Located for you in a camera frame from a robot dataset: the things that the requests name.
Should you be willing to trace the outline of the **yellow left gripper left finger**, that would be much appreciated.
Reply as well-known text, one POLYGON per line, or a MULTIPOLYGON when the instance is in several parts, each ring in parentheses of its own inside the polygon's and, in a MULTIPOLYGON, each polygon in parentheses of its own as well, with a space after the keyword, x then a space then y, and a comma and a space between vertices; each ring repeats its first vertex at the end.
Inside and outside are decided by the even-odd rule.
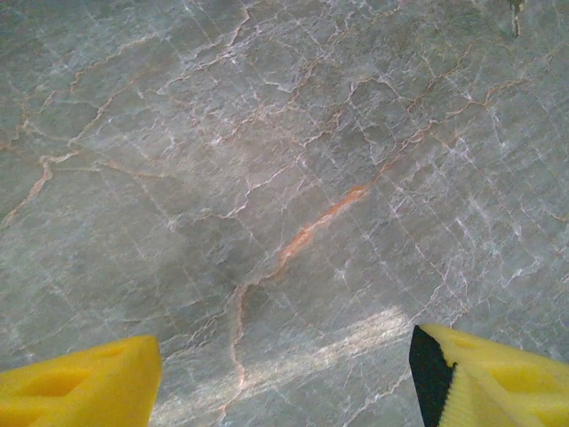
POLYGON ((162 361, 153 335, 0 373, 0 427, 149 427, 162 361))

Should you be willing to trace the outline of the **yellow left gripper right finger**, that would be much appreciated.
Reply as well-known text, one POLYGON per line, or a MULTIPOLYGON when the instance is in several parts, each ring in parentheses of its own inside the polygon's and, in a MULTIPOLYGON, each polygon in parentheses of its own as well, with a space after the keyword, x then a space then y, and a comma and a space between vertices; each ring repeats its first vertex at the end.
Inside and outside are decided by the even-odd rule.
POLYGON ((569 364, 436 324, 409 364, 424 427, 569 427, 569 364))

